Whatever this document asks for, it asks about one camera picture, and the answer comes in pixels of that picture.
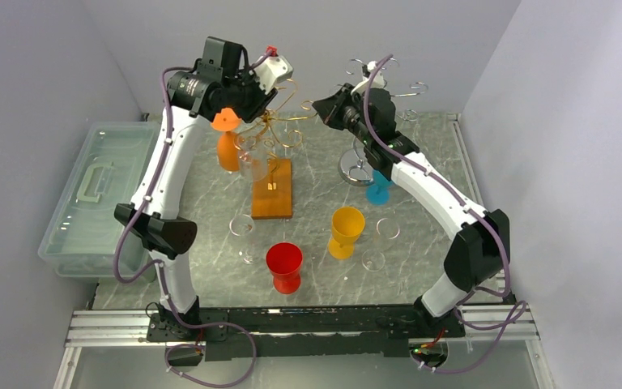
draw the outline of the clear plastic container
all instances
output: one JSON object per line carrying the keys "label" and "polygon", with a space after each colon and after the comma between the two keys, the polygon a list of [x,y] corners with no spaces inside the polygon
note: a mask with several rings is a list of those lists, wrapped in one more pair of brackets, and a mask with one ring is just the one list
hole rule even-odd
{"label": "clear plastic container", "polygon": [[[113,211],[136,191],[159,132],[155,122],[92,126],[39,246],[39,256],[58,275],[113,276],[113,252],[122,231]],[[121,274],[135,273],[147,260],[142,242],[130,234],[121,252]]]}

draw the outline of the wooden base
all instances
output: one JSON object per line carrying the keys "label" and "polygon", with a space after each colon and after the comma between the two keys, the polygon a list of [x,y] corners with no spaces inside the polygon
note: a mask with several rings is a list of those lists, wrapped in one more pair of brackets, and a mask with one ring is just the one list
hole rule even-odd
{"label": "wooden base", "polygon": [[288,219],[292,217],[292,161],[278,160],[268,164],[268,177],[253,184],[252,219]]}

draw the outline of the table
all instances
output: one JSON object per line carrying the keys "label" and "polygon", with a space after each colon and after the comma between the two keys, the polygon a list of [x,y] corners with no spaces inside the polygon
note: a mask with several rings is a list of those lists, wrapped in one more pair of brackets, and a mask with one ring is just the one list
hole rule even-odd
{"label": "table", "polygon": [[[287,113],[287,117],[307,113]],[[446,113],[419,113],[413,122],[397,119],[398,130],[421,147],[436,169],[463,194],[475,199],[471,172]],[[261,237],[254,245],[259,260],[247,265],[236,257],[228,237],[228,222],[238,213],[248,213],[251,183],[238,173],[218,165],[215,144],[220,133],[211,131],[194,157],[181,198],[180,216],[198,224],[196,242],[189,251],[190,271],[201,306],[335,306],[354,304],[412,303],[431,287],[442,273],[442,262],[450,240],[445,231],[405,190],[390,188],[390,201],[373,206],[365,188],[347,184],[338,174],[337,162],[351,148],[353,135],[332,130],[313,118],[277,122],[275,130],[298,129],[304,142],[280,151],[292,160],[294,216],[290,220],[257,220]],[[330,218],[342,206],[363,212],[366,229],[356,243],[354,255],[338,261],[327,253]],[[402,233],[385,252],[380,271],[366,271],[361,254],[370,247],[370,232],[382,217],[397,217]],[[265,264],[267,249],[277,242],[292,242],[304,253],[302,283],[291,295],[273,289]],[[496,287],[493,280],[488,287]],[[158,283],[121,285],[102,280],[92,309],[144,308],[159,299]],[[471,302],[499,302],[478,293]]]}

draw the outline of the yellow goblet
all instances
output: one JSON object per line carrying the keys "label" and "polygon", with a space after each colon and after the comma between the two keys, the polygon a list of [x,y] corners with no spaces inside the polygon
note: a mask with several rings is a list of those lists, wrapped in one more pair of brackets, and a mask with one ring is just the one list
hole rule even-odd
{"label": "yellow goblet", "polygon": [[328,242],[328,252],[336,259],[347,259],[354,252],[354,242],[364,231],[366,219],[354,207],[341,207],[332,218],[333,236]]}

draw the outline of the wall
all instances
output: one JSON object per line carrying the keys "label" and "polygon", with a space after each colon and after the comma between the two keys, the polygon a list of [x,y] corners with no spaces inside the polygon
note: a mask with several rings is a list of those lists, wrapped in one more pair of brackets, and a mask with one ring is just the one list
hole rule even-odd
{"label": "wall", "polygon": [[93,285],[36,249],[89,126],[138,116],[81,2],[0,0],[0,387],[53,386]]}
{"label": "wall", "polygon": [[398,108],[461,112],[520,0],[83,0],[132,87],[139,106],[162,108],[158,74],[191,66],[207,36],[242,43],[254,59],[275,45],[295,67],[302,100],[329,96],[350,58],[393,53],[399,69],[386,78],[392,92],[423,81],[427,95]]}
{"label": "wall", "polygon": [[463,126],[559,387],[622,387],[622,0],[523,0]]}

